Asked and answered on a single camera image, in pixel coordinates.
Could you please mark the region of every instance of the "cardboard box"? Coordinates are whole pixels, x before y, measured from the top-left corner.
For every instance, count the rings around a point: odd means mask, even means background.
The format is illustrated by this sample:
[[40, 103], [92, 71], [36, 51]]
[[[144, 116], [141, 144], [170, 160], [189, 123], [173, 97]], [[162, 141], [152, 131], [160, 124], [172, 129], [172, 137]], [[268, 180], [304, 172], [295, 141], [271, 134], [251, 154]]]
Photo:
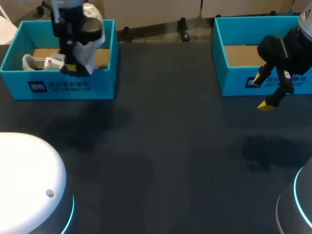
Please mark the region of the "cardboard box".
[[[223, 96], [269, 95], [278, 87], [276, 69], [261, 85], [252, 85], [265, 62], [256, 47], [266, 35], [284, 37], [298, 26], [298, 16], [216, 18], [212, 55]], [[295, 94], [312, 94], [312, 69], [292, 78]]]
[[25, 54], [37, 57], [58, 52], [59, 39], [51, 21], [23, 21], [0, 68], [15, 100], [113, 99], [118, 60], [114, 20], [104, 20], [106, 41], [96, 53], [97, 69], [90, 77], [71, 77], [60, 71], [23, 71]]

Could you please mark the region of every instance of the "logo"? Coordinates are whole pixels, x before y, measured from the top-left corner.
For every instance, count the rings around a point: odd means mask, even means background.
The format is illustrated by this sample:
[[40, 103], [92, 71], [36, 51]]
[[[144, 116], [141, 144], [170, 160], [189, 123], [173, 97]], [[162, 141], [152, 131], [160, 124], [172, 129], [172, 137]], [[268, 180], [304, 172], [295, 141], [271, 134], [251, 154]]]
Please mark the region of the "logo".
[[259, 88], [259, 86], [253, 85], [255, 77], [248, 77], [245, 88]]
[[47, 93], [47, 88], [45, 87], [43, 81], [29, 81], [29, 88], [33, 93]]

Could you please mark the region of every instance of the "white dome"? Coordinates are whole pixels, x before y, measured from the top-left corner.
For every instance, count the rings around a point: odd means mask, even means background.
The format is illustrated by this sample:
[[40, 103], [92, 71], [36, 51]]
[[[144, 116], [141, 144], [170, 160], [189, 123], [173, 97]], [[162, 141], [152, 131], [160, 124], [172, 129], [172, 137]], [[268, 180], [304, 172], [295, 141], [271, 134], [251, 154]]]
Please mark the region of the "white dome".
[[26, 234], [57, 207], [66, 171], [56, 150], [44, 140], [0, 133], [0, 234]]

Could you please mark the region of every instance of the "chair leg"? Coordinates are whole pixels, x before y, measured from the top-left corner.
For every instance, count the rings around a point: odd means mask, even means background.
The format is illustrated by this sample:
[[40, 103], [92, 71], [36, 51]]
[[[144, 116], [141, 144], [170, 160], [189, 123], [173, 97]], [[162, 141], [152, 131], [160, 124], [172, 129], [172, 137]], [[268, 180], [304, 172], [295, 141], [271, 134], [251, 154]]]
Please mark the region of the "chair leg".
[[0, 11], [1, 11], [1, 13], [4, 15], [4, 17], [5, 17], [10, 23], [12, 23], [11, 20], [10, 20], [10, 18], [8, 17], [8, 15], [7, 15], [6, 12], [4, 11], [4, 9], [2, 8], [2, 6], [0, 6]]

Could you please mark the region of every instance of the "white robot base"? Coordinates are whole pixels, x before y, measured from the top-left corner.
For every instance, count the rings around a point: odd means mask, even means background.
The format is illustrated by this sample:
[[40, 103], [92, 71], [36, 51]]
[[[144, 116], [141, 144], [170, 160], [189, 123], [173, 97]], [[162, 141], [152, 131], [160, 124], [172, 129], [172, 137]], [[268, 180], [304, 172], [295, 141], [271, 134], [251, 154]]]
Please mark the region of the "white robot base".
[[73, 234], [75, 201], [56, 150], [20, 133], [0, 133], [0, 149], [0, 234]]

